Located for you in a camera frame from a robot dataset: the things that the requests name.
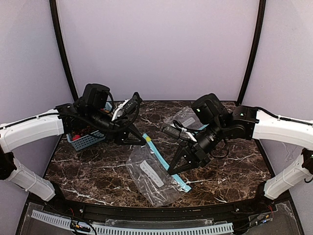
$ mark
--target white label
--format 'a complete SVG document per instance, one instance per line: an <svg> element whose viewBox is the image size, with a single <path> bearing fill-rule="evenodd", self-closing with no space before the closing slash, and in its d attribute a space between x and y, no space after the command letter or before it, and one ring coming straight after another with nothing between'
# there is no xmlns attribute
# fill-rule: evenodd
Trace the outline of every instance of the white label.
<svg viewBox="0 0 313 235"><path fill-rule="evenodd" d="M162 182L162 180L160 179L160 177L157 175L157 173L155 172L155 170L152 169L152 167L147 163L146 160L144 160L141 164L140 164L140 168L148 175L148 177L150 179L153 180L153 182L155 182L155 184L158 187L162 187L164 185L164 183Z"/></svg>
<svg viewBox="0 0 313 235"><path fill-rule="evenodd" d="M185 120L182 125L184 127L190 126L192 123L196 122L196 120L192 117L188 118L187 120Z"/></svg>

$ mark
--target red fruit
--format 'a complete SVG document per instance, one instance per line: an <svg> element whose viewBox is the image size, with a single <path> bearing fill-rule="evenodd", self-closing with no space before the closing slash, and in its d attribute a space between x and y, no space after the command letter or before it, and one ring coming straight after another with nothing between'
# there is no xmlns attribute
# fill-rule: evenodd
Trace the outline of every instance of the red fruit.
<svg viewBox="0 0 313 235"><path fill-rule="evenodd" d="M72 141L78 140L79 138L80 138L80 135L75 135L73 136Z"/></svg>

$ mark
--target brown marble surface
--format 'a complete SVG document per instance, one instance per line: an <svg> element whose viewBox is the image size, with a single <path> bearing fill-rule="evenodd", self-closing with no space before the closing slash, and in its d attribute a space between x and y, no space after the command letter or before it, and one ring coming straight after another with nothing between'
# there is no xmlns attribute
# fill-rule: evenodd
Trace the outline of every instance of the brown marble surface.
<svg viewBox="0 0 313 235"><path fill-rule="evenodd" d="M135 126L147 133L161 155L170 162L177 143L159 131L165 118L186 106L188 101L143 102ZM232 102L224 102L232 110ZM229 141L229 156L212 160L205 168L181 173L192 187L168 207L190 207L252 198L258 184L270 178L254 141ZM79 152L63 136L46 179L58 183L67 199L123 207L151 207L140 194L125 167L132 146L100 142Z"/></svg>

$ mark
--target blue plastic basket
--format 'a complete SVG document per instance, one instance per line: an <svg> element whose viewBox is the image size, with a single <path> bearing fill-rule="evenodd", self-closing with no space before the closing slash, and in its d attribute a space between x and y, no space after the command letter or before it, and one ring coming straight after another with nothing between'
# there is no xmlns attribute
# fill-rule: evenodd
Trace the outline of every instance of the blue plastic basket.
<svg viewBox="0 0 313 235"><path fill-rule="evenodd" d="M112 107L111 104L107 102L105 109L111 110L111 107ZM101 138L96 138L90 135L86 135L73 141L71 134L67 134L67 141L75 148L76 151L79 151L79 150L82 150L83 148L91 146L105 139L105 135L100 133L99 131L92 132L92 135L98 136Z"/></svg>

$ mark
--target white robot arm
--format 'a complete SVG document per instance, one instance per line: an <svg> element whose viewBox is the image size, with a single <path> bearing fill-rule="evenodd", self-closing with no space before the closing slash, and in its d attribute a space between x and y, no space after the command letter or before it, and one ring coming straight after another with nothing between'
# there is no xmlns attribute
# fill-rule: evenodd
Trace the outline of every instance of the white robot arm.
<svg viewBox="0 0 313 235"><path fill-rule="evenodd" d="M59 136L93 126L106 134L106 140L114 140L116 144L144 145L145 140L133 125L139 112L141 98L135 93L111 115L102 109L105 107L108 87L99 84L86 85L84 94L74 104L57 106L43 114L13 123L0 125L0 180L14 184L50 201L56 195L57 185L45 180L25 167L14 158L12 151L24 144L49 136ZM127 116L136 110L132 120ZM130 141L129 133L138 140Z"/></svg>
<svg viewBox="0 0 313 235"><path fill-rule="evenodd" d="M232 113L214 94L195 101L191 108L202 124L201 130L192 130L175 121L175 127L163 124L161 131L179 139L181 131L193 133L193 138L183 140L170 164L168 172L177 174L199 166L204 167L211 159L208 153L222 140L274 140L304 147L302 154L274 178L259 185L256 200L266 203L276 199L303 179L313 175L313 121L277 116L260 107L238 106ZM186 164L177 167L184 158Z"/></svg>

